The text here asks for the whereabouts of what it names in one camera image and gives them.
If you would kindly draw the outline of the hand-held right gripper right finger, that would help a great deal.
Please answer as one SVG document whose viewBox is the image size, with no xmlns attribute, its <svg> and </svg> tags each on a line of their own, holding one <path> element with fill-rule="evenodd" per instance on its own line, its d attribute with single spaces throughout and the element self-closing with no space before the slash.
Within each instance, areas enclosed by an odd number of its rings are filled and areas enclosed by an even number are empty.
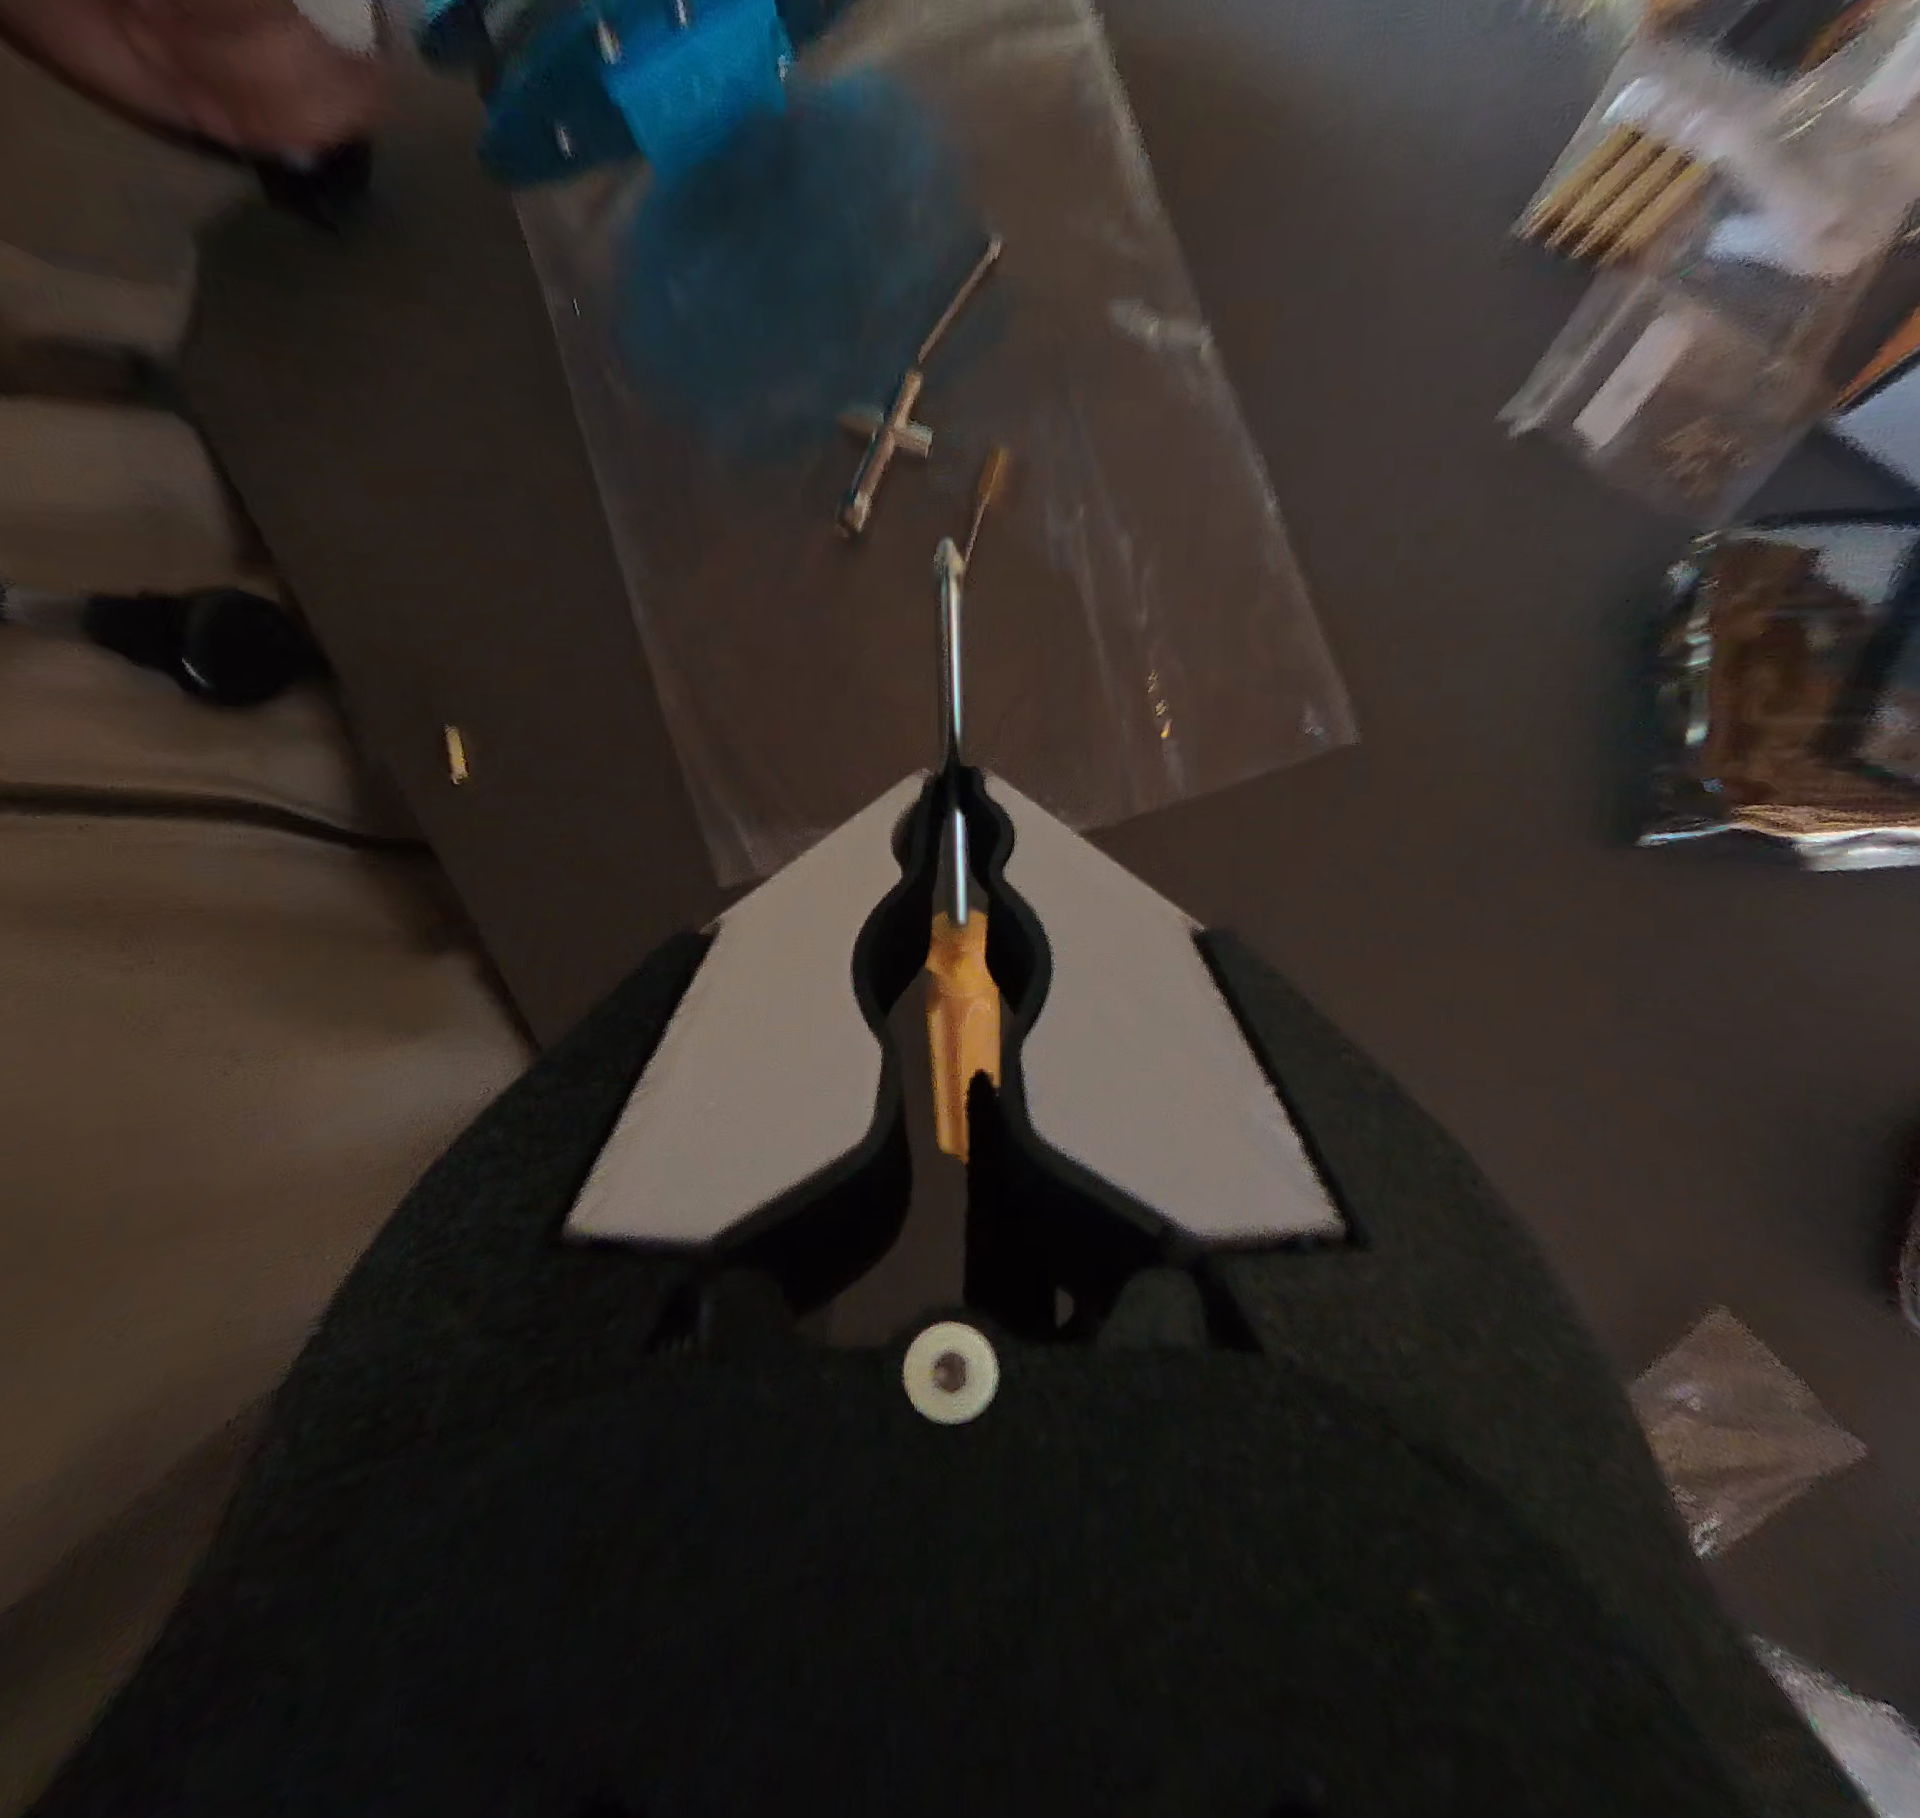
<svg viewBox="0 0 1920 1818">
<path fill-rule="evenodd" d="M 963 783 L 1013 990 L 1002 1084 L 972 1101 L 972 1245 L 1342 1244 L 1196 919 L 1004 777 Z"/>
</svg>

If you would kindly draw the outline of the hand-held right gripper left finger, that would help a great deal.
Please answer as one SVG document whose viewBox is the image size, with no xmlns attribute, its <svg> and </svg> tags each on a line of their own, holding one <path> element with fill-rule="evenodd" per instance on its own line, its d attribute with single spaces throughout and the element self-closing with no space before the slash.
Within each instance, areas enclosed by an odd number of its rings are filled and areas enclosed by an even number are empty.
<svg viewBox="0 0 1920 1818">
<path fill-rule="evenodd" d="M 881 1105 L 909 769 L 765 875 L 705 948 L 570 1205 L 571 1241 L 715 1249 L 848 1158 Z"/>
</svg>

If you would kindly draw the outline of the long orange rod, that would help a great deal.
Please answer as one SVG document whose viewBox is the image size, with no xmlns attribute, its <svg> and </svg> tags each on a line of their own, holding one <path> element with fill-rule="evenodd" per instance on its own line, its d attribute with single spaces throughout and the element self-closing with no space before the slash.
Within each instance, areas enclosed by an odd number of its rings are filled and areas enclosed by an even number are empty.
<svg viewBox="0 0 1920 1818">
<path fill-rule="evenodd" d="M 990 916 L 975 893 L 966 803 L 963 579 L 958 543 L 932 557 L 940 630 L 940 796 L 934 903 L 923 960 L 923 1027 L 938 1152 L 970 1160 L 970 1094 L 1000 1079 L 1000 992 L 990 968 Z"/>
</svg>

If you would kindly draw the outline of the blue round turntable assembly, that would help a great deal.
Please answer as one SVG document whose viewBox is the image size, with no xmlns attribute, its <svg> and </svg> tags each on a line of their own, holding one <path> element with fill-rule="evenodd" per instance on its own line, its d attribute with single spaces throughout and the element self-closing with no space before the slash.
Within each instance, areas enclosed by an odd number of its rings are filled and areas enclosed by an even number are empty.
<svg viewBox="0 0 1920 1818">
<path fill-rule="evenodd" d="M 627 161 L 681 174 L 778 117 L 806 47 L 859 0 L 418 0 L 416 49 L 479 89 L 511 188 Z"/>
</svg>

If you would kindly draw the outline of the small black socket wrench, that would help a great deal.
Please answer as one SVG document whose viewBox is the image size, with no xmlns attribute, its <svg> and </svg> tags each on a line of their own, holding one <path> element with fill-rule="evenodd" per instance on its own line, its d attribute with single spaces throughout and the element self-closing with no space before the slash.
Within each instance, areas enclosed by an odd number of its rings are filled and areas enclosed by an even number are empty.
<svg viewBox="0 0 1920 1818">
<path fill-rule="evenodd" d="M 927 381 L 927 365 L 974 296 L 990 281 L 1002 256 L 1004 235 L 990 234 L 966 275 L 948 294 L 940 313 L 926 326 L 885 399 L 879 404 L 850 404 L 835 413 L 835 428 L 859 444 L 853 472 L 833 513 L 841 534 L 862 537 L 867 532 L 881 488 L 895 462 L 926 462 L 930 458 L 934 430 L 916 416 Z"/>
</svg>

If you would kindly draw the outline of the person's left hand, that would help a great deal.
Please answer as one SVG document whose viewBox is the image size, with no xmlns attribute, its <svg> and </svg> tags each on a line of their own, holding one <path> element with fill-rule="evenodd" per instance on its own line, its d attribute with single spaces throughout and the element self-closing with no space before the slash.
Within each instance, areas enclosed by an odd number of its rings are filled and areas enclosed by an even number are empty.
<svg viewBox="0 0 1920 1818">
<path fill-rule="evenodd" d="M 308 161 L 371 135 L 379 57 L 296 0 L 1 0 L 4 43 L 132 121 L 234 154 Z"/>
</svg>

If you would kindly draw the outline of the small empty clear bag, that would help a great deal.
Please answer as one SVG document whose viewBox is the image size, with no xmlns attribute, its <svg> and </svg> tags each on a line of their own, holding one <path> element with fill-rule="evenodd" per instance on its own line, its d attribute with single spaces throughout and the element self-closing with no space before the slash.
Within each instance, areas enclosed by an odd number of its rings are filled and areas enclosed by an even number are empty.
<svg viewBox="0 0 1920 1818">
<path fill-rule="evenodd" d="M 1706 1561 L 1868 1455 L 1812 1386 L 1722 1304 L 1629 1383 L 1628 1401 Z"/>
</svg>

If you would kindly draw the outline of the shiny foil bag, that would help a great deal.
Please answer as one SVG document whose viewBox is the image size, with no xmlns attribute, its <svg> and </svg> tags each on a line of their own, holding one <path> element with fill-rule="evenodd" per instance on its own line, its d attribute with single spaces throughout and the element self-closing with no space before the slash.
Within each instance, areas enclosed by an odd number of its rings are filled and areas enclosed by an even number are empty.
<svg viewBox="0 0 1920 1818">
<path fill-rule="evenodd" d="M 1917 866 L 1916 510 L 1687 542 L 1650 659 L 1640 848 L 1767 848 L 1813 874 Z"/>
</svg>

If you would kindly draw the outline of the pile of small hardware bags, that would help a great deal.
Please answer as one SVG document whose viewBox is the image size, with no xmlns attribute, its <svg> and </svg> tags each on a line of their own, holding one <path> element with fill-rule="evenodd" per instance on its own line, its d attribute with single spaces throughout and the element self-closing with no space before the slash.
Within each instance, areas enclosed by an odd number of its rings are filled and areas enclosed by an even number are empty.
<svg viewBox="0 0 1920 1818">
<path fill-rule="evenodd" d="M 1499 411 L 1740 506 L 1916 305 L 1917 0 L 1511 0 L 1609 60 L 1510 235 L 1589 273 Z"/>
</svg>

